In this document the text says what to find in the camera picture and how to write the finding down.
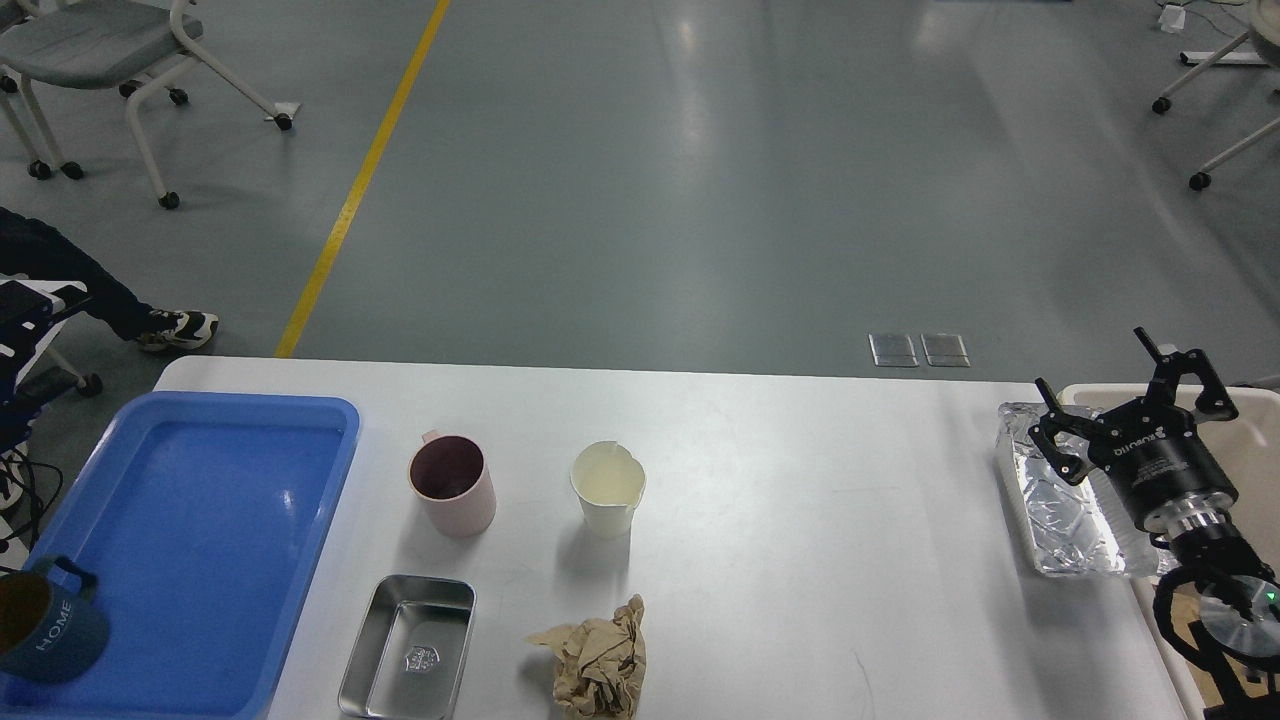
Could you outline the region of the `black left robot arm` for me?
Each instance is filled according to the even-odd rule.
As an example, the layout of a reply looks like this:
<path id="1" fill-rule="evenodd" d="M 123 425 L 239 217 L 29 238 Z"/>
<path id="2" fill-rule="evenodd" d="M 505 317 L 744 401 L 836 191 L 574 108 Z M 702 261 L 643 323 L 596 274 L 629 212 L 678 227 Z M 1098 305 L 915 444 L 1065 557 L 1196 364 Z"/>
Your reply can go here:
<path id="1" fill-rule="evenodd" d="M 61 325 L 84 310 L 90 293 L 81 282 L 5 279 L 1 284 L 1 452 L 31 436 L 31 423 L 68 389 L 84 397 L 102 392 L 93 373 L 81 373 L 51 348 Z"/>

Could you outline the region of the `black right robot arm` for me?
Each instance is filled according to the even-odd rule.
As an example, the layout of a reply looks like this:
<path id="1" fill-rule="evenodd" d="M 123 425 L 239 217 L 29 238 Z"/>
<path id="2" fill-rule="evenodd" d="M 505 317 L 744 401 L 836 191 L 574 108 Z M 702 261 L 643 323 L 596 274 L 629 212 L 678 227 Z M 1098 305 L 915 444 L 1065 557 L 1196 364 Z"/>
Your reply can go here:
<path id="1" fill-rule="evenodd" d="M 1143 395 L 1088 418 L 1037 379 L 1046 410 L 1028 436 L 1069 486 L 1102 471 L 1135 529 L 1172 553 L 1155 625 L 1216 685 L 1221 701 L 1203 716 L 1275 719 L 1277 574 L 1234 523 L 1238 488 L 1199 433 L 1203 421 L 1235 420 L 1238 407 L 1204 351 L 1161 348 L 1142 327 L 1135 337 L 1155 365 Z"/>

